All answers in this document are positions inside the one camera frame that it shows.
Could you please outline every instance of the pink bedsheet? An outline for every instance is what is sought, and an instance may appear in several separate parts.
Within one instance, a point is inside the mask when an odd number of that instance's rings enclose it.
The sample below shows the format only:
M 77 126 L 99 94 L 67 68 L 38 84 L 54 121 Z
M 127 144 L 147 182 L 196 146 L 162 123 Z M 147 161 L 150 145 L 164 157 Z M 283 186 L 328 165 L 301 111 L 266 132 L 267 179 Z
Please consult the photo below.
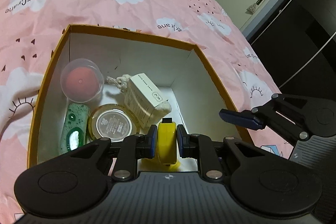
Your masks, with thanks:
M 71 23 L 127 28 L 201 47 L 238 110 L 279 92 L 215 0 L 0 0 L 0 223 L 21 213 L 13 192 L 26 168 L 29 128 L 43 74 Z M 283 157 L 292 147 L 269 129 L 254 143 Z

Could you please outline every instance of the cardboard box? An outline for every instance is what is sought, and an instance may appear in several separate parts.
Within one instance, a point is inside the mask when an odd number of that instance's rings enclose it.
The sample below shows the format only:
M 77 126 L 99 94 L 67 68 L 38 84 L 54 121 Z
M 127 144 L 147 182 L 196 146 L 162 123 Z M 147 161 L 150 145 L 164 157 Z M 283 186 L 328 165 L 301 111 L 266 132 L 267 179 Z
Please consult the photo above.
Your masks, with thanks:
M 88 25 L 69 25 L 47 68 L 36 103 L 28 146 L 28 167 L 58 156 L 69 101 L 60 86 L 63 68 L 77 58 L 92 60 L 104 77 L 145 73 L 169 99 L 176 124 L 213 141 L 234 136 L 252 143 L 245 128 L 220 119 L 221 108 L 236 110 L 197 45 L 155 35 Z M 105 85 L 99 105 L 123 104 L 124 95 Z

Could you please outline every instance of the ridged gray surface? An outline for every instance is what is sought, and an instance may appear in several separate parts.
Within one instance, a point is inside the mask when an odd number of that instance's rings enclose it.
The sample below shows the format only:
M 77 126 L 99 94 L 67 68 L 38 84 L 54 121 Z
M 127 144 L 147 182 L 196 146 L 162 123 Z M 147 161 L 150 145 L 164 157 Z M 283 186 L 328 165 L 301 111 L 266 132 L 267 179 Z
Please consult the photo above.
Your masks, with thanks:
M 317 224 L 312 215 L 275 220 L 241 208 L 221 184 L 203 181 L 198 173 L 150 173 L 116 184 L 90 211 L 68 219 L 25 215 L 19 224 Z
M 298 141 L 291 161 L 314 169 L 323 181 L 323 193 L 314 215 L 328 223 L 336 210 L 336 137 L 312 136 L 308 141 Z

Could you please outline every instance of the silver screw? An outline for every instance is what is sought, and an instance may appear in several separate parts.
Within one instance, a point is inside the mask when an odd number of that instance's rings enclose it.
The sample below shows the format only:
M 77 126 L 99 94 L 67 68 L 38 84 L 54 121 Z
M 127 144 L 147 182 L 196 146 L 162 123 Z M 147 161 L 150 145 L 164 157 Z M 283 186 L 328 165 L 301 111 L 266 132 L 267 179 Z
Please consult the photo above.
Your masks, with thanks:
M 118 170 L 114 172 L 114 176 L 118 179 L 126 179 L 131 175 L 131 173 L 127 170 Z
M 308 137 L 308 133 L 305 131 L 302 131 L 299 135 L 300 139 L 304 140 Z
M 222 177 L 223 173 L 218 170 L 210 170 L 205 174 L 208 178 L 219 179 Z

